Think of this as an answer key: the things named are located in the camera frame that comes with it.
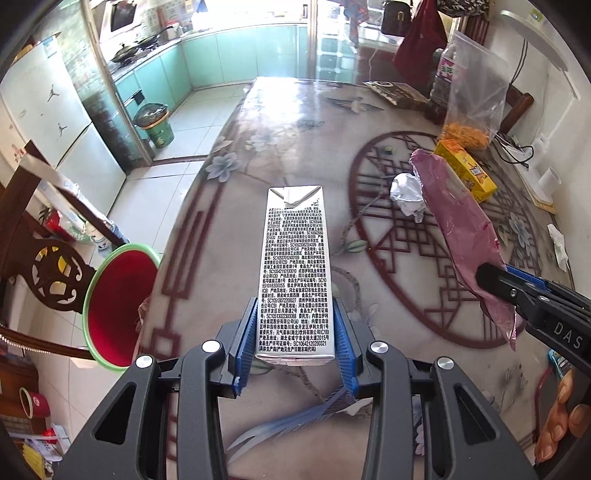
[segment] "yellow packaging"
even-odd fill
[[[440,140],[433,153],[445,158],[478,203],[496,192],[495,182],[456,140]]]

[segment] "refrigerator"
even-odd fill
[[[4,104],[0,109],[5,108],[13,127],[10,136],[0,132],[11,143],[2,145],[3,153],[18,151],[33,140],[50,165],[77,183],[84,196],[107,215],[125,173],[86,113],[54,37],[10,67],[0,83],[0,100]],[[6,122],[0,122],[1,130]],[[16,167],[18,153],[7,160]]]

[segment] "orange shredded food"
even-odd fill
[[[456,140],[464,148],[483,149],[489,144],[488,134],[477,128],[452,123],[443,125],[441,140]]]

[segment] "white cup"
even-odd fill
[[[548,196],[551,196],[561,184],[560,177],[552,167],[546,170],[540,178],[540,188]]]

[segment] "bottle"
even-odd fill
[[[442,125],[447,114],[447,102],[449,92],[452,89],[455,55],[456,46],[452,40],[445,50],[441,52],[441,57],[437,63],[437,71],[433,78],[433,87],[429,94],[429,102],[425,109],[425,117],[436,125]]]
[[[437,65],[437,73],[433,81],[433,88],[429,94],[429,98],[441,106],[447,106],[449,100],[449,92],[452,89],[454,57],[456,56],[456,44],[451,42],[443,50],[439,64]]]

